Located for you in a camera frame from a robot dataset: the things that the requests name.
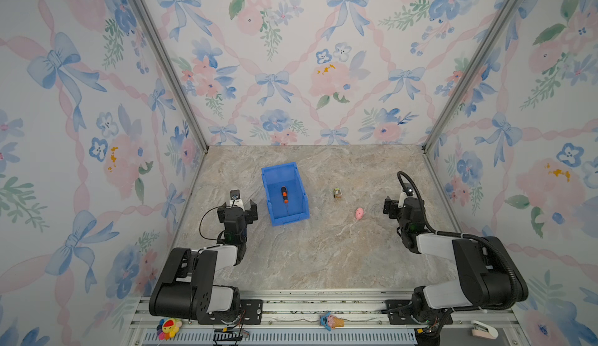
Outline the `orange black screwdriver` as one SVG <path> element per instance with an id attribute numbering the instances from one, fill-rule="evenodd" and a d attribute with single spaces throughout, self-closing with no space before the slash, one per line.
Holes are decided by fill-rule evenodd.
<path id="1" fill-rule="evenodd" d="M 289 204 L 288 191 L 287 191 L 286 187 L 281 187 L 281 194 L 282 194 L 283 202 L 285 204 Z"/>

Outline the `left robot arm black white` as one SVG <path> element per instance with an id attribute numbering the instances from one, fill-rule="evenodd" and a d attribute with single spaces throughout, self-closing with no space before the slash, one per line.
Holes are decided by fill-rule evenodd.
<path id="1" fill-rule="evenodd" d="M 257 204 L 245 209 L 239 200 L 216 207 L 224 230 L 216 244 L 201 249 L 171 250 L 150 297 L 153 316 L 196 320 L 199 324 L 232 324 L 243 319 L 238 288 L 216 285 L 218 271 L 242 262 L 248 241 L 247 227 L 259 218 Z"/>

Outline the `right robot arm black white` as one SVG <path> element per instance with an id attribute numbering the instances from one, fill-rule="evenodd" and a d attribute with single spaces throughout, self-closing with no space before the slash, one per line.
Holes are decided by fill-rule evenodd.
<path id="1" fill-rule="evenodd" d="M 383 213 L 397 220 L 397 234 L 413 254 L 446 259 L 456 266 L 457 279 L 414 289 L 408 302 L 386 301 L 383 313 L 419 324 L 439 324 L 451 311 L 508 310 L 527 300 L 529 288 L 497 237 L 432 232 L 425 205 L 415 197 L 386 198 Z"/>

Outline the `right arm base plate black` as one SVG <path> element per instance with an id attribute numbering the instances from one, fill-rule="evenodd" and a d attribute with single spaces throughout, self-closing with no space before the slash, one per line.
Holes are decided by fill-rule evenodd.
<path id="1" fill-rule="evenodd" d="M 392 325 L 421 325 L 424 327 L 438 326 L 445 310 L 430 308 L 425 302 L 403 299 L 387 299 L 386 308 L 382 311 L 389 318 Z"/>

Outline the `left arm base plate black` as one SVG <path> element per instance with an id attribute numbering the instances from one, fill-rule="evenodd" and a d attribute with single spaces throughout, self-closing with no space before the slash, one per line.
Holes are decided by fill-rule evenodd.
<path id="1" fill-rule="evenodd" d="M 198 321 L 201 325 L 235 326 L 260 325 L 263 317 L 263 300 L 234 300 L 229 309 L 207 313 Z"/>

